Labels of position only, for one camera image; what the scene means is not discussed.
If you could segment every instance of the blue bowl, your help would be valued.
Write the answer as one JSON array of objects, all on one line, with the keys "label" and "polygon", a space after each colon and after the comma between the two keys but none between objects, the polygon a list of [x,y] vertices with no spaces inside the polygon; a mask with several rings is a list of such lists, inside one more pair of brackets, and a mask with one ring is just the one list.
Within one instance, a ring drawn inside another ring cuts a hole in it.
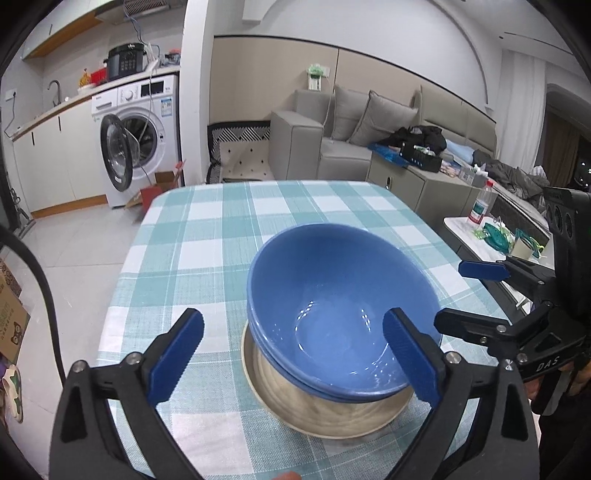
[{"label": "blue bowl", "polygon": [[408,386],[382,333],[390,308],[441,342],[425,275],[389,242],[347,225],[298,225],[271,238],[251,264],[247,299],[265,357],[331,397],[375,401]]},{"label": "blue bowl", "polygon": [[249,327],[251,330],[252,339],[256,343],[256,347],[261,351],[262,355],[267,359],[267,361],[271,364],[271,366],[283,378],[285,378],[289,383],[291,383],[295,387],[299,388],[300,390],[303,390],[306,393],[309,393],[310,395],[314,395],[315,397],[323,398],[324,400],[333,401],[333,402],[337,402],[337,403],[363,403],[364,402],[364,400],[360,400],[358,398],[357,399],[354,399],[354,398],[349,399],[349,398],[333,397],[332,395],[328,395],[328,394],[321,392],[319,390],[315,390],[314,388],[306,385],[304,382],[301,382],[300,380],[298,380],[293,375],[290,375],[280,364],[277,363],[277,361],[268,352],[268,350],[266,349],[266,347],[264,345],[264,342],[262,342],[260,340],[260,338],[257,336],[256,331],[253,330],[252,325],[250,325]]}]

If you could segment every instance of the bowl rim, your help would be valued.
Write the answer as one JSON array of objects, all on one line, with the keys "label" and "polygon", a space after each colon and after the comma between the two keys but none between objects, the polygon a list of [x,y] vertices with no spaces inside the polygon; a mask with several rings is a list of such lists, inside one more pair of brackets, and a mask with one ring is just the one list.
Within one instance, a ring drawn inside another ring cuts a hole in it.
[{"label": "bowl rim", "polygon": [[[368,390],[356,390],[354,388],[339,387],[337,385],[329,384],[326,381],[323,381],[322,379],[315,377],[314,375],[310,375],[310,374],[304,372],[303,370],[298,368],[296,365],[294,365],[287,357],[285,357],[281,353],[279,348],[275,345],[275,343],[273,341],[271,341],[270,338],[265,334],[265,330],[263,329],[263,327],[261,325],[258,315],[256,314],[254,308],[252,307],[252,305],[253,305],[252,275],[253,275],[253,271],[255,269],[256,263],[258,262],[262,253],[265,251],[265,248],[267,248],[269,245],[272,244],[272,242],[277,241],[278,238],[282,237],[283,235],[288,234],[292,230],[300,229],[300,228],[318,227],[318,226],[331,227],[331,228],[341,228],[343,230],[349,230],[349,231],[353,231],[356,233],[361,233],[364,235],[371,236],[375,240],[377,240],[385,245],[388,245],[391,248],[395,248],[398,252],[403,254],[406,257],[406,259],[412,264],[412,266],[414,268],[416,268],[417,271],[425,278],[434,298],[436,299],[437,305],[439,306],[439,310],[441,310],[441,303],[439,301],[439,298],[437,297],[437,293],[436,293],[433,285],[431,284],[431,281],[429,280],[429,277],[427,275],[425,275],[423,273],[423,271],[414,263],[414,261],[412,261],[412,259],[409,258],[404,252],[402,252],[396,245],[390,243],[386,239],[384,239],[384,238],[380,237],[379,235],[376,235],[375,233],[370,232],[366,229],[354,227],[354,226],[347,225],[344,223],[311,222],[311,223],[301,223],[298,225],[293,225],[291,227],[288,227],[288,228],[282,230],[281,232],[276,233],[269,240],[267,240],[267,242],[265,242],[265,244],[263,244],[263,246],[259,249],[259,251],[254,256],[251,266],[248,270],[248,276],[246,279],[246,301],[247,301],[246,309],[247,309],[248,321],[251,324],[251,328],[256,329],[257,334],[260,337],[262,337],[262,339],[264,340],[264,342],[266,344],[268,353],[270,355],[272,355],[272,357],[275,359],[275,361],[277,362],[278,365],[280,365],[284,370],[286,370],[292,377],[295,377],[296,379],[298,379],[300,382],[304,383],[305,385],[308,385],[309,387],[314,388],[314,390],[320,390],[324,393],[327,393],[329,395],[332,395],[332,396],[338,397],[338,398],[345,398],[345,399],[347,399],[347,398],[357,398],[357,399],[363,398],[364,401],[372,401],[372,399],[376,399],[378,397],[382,398],[384,396],[394,395],[394,394],[402,391],[403,389],[407,388],[410,385],[408,380],[406,382],[402,383],[401,385],[397,385],[396,387],[368,391]],[[439,339],[436,341],[438,346],[441,346],[442,341],[443,341],[443,335],[441,333],[439,333]]]}]

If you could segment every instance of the plastic bottle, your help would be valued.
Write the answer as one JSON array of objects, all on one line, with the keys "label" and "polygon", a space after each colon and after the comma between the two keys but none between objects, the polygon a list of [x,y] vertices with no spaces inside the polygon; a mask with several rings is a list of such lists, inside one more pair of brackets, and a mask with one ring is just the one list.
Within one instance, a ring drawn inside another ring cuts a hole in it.
[{"label": "plastic bottle", "polygon": [[492,180],[487,180],[486,185],[480,191],[478,197],[476,197],[476,201],[474,202],[474,207],[472,207],[470,215],[468,215],[468,219],[477,225],[482,223],[482,219],[485,217],[488,207],[491,204],[493,195],[492,186]]}]

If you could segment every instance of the pillow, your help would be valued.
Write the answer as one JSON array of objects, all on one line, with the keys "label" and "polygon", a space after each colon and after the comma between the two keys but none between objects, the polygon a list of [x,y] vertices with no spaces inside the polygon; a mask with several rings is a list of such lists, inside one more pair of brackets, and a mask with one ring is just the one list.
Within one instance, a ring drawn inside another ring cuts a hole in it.
[{"label": "pillow", "polygon": [[460,158],[464,162],[468,163],[468,165],[472,165],[474,159],[472,155],[474,155],[474,149],[472,147],[468,147],[467,145],[460,145],[451,140],[445,139],[447,142],[447,150],[449,150],[453,155]]},{"label": "pillow", "polygon": [[349,142],[367,147],[370,143],[388,138],[400,127],[410,127],[416,114],[416,108],[402,105],[372,90],[369,92],[365,112],[349,138]]},{"label": "pillow", "polygon": [[335,85],[335,125],[333,140],[347,141],[353,134],[368,103],[368,94]]}]

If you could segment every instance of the checkered tablecloth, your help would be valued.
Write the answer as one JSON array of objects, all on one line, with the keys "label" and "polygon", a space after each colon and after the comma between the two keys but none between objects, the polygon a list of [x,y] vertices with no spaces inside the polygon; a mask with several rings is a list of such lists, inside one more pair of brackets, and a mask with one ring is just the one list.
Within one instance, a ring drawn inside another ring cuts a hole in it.
[{"label": "checkered tablecloth", "polygon": [[[299,223],[367,229],[404,251],[429,277],[442,306],[505,318],[480,282],[462,278],[456,254],[405,204],[369,183],[286,181],[205,185],[154,200],[138,231],[108,310],[98,365],[144,351],[187,307],[203,313],[205,336],[170,401],[164,423],[199,472],[216,480],[272,479],[294,470],[305,480],[382,480],[421,426],[428,404],[414,397],[368,438],[307,437],[276,420],[250,391],[241,364],[246,276],[265,241]],[[468,360],[490,363],[479,346],[443,339]],[[115,421],[129,457],[149,472],[121,406]],[[475,409],[466,410],[454,446]]]}]

